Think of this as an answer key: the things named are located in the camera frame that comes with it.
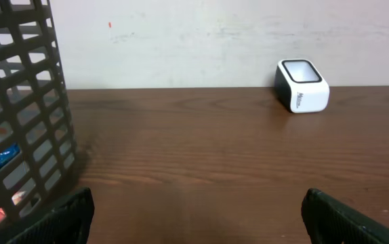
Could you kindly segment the blue Oreo cookie pack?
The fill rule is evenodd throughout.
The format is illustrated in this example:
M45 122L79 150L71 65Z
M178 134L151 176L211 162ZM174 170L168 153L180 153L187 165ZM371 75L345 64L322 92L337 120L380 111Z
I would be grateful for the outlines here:
M12 159L14 159L20 153L20 147L14 143L11 146L0 152L0 169L7 165Z

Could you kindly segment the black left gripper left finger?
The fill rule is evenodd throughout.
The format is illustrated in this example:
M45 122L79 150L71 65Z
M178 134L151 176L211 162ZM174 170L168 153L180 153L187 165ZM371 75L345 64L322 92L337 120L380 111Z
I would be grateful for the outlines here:
M87 243L94 210L91 190L80 188L19 221L6 242Z

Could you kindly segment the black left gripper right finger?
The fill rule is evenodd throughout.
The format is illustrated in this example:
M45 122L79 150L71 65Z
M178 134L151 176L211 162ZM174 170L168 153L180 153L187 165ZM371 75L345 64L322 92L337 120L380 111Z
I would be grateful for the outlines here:
M308 189L301 215L312 243L389 243L389 228L327 195Z

